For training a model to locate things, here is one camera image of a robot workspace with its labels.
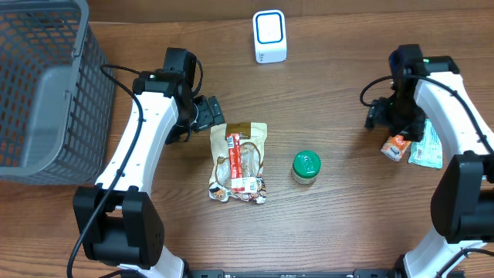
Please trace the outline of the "orange snack packet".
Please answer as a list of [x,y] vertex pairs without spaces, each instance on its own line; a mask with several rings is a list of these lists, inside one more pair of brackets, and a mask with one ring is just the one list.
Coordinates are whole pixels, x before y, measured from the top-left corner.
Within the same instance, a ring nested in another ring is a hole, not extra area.
[[402,135],[389,137],[383,144],[381,152],[392,161],[400,161],[411,142],[406,141]]

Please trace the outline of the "white brown snack packet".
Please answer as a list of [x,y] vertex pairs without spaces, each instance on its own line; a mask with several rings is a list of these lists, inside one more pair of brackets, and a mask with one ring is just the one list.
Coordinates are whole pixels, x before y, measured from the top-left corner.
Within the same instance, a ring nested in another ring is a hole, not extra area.
[[[240,193],[231,190],[231,172],[226,137],[240,134],[242,174],[244,178],[256,178],[257,192]],[[220,124],[211,129],[210,143],[214,167],[209,179],[209,197],[227,202],[230,198],[262,205],[266,202],[266,184],[263,180],[267,124],[242,122]]]

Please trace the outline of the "teal tissue packet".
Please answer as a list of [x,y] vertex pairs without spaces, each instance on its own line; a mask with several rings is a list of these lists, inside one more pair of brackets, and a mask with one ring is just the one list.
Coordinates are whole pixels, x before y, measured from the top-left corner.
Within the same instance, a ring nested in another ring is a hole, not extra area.
[[411,144],[408,163],[427,168],[442,168],[442,143],[429,119],[425,121],[425,129],[421,141]]

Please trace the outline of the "red snack bar wrapper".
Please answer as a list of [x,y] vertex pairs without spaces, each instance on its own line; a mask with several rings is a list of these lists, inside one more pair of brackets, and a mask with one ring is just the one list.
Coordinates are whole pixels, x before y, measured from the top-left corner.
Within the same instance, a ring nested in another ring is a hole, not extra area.
[[231,172],[231,190],[233,192],[249,194],[257,192],[256,178],[244,178],[242,174],[240,134],[229,134],[226,140]]

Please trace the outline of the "green lid seasoning jar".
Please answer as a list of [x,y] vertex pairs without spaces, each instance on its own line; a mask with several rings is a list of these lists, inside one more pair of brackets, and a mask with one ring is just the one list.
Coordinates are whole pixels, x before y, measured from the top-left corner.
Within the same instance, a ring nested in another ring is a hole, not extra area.
[[319,155],[310,150],[299,152],[293,159],[292,177],[301,185],[309,185],[315,182],[320,173],[321,160]]

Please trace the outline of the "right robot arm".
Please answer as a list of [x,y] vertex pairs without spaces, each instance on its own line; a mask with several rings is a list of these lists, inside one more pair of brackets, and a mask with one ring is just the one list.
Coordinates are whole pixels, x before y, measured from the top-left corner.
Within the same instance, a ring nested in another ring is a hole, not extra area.
[[431,123],[448,167],[431,197],[432,228],[381,277],[460,277],[454,268],[473,253],[491,256],[493,241],[493,132],[469,99],[450,56],[424,56],[417,44],[400,45],[388,58],[390,97],[367,103],[365,127],[419,142]]

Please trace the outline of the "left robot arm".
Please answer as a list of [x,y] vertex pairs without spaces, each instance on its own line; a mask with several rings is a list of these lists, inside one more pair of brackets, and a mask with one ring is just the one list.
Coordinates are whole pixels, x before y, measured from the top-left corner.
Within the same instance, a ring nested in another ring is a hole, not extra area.
[[169,48],[164,65],[139,71],[125,87],[133,105],[110,163],[92,187],[79,187],[73,210],[80,231],[66,275],[83,250],[90,260],[116,267],[110,276],[189,277],[188,263],[164,245],[164,224],[151,201],[152,183],[164,146],[187,142],[192,133],[223,124],[216,97],[199,93],[200,60]]

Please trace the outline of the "white barcode scanner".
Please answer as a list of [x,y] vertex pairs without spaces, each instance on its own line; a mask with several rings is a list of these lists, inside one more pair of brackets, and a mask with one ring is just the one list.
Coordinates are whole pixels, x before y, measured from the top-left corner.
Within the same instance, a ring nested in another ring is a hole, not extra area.
[[252,17],[255,60],[259,64],[287,58],[286,21],[278,9],[259,11]]

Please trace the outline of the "grey plastic mesh basket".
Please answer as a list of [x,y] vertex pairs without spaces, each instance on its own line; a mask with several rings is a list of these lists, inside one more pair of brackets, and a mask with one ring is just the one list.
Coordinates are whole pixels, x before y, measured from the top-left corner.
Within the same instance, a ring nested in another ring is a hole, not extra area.
[[1,3],[1,178],[82,185],[103,167],[116,87],[85,1]]

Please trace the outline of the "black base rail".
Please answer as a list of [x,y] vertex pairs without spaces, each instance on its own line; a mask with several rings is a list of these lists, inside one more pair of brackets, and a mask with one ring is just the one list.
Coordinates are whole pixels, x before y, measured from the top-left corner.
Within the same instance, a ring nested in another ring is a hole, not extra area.
[[391,270],[357,269],[352,272],[224,272],[223,270],[191,270],[188,277],[193,278],[392,278],[401,277]]

